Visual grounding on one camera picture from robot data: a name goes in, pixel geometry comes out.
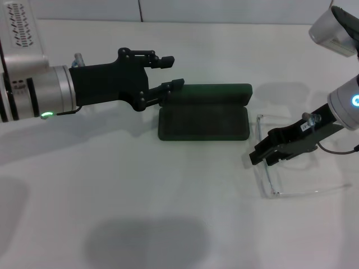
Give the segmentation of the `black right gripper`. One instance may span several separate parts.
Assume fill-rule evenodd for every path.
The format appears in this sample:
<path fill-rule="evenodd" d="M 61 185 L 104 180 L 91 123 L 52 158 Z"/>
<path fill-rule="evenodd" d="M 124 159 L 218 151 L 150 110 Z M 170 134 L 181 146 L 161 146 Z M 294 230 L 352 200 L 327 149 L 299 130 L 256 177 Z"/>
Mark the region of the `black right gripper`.
<path fill-rule="evenodd" d="M 270 130 L 268 136 L 249 154 L 252 165 L 265 160 L 268 166 L 272 166 L 281 160 L 312 152 L 316 150 L 318 142 L 343 129 L 343 126 L 336 124 L 328 104 L 314 110 L 311 115 L 320 119 L 313 127 L 305 127 L 307 121 L 301 119 L 290 126 Z"/>

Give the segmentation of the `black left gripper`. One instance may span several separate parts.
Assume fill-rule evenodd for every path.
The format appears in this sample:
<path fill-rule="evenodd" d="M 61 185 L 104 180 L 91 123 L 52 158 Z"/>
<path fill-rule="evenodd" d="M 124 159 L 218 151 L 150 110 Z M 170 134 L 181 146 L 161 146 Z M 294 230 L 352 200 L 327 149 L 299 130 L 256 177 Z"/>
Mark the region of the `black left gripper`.
<path fill-rule="evenodd" d="M 160 58 L 154 50 L 120 48 L 118 58 L 107 64 L 71 67 L 76 105 L 87 106 L 110 101 L 125 101 L 141 112 L 153 105 L 162 106 L 174 92 L 181 91 L 184 79 L 172 80 L 149 89 L 145 68 L 172 68 L 173 56 Z"/>

